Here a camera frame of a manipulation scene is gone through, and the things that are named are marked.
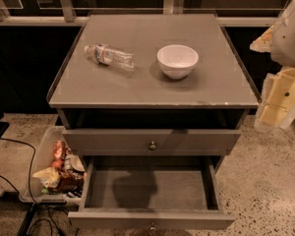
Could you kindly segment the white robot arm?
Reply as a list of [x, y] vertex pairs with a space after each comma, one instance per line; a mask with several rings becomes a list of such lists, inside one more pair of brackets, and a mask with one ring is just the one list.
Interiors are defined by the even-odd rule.
[[260, 131], [287, 129], [295, 119], [295, 0], [250, 49], [268, 52], [271, 60], [282, 66], [276, 75], [265, 77], [255, 127]]

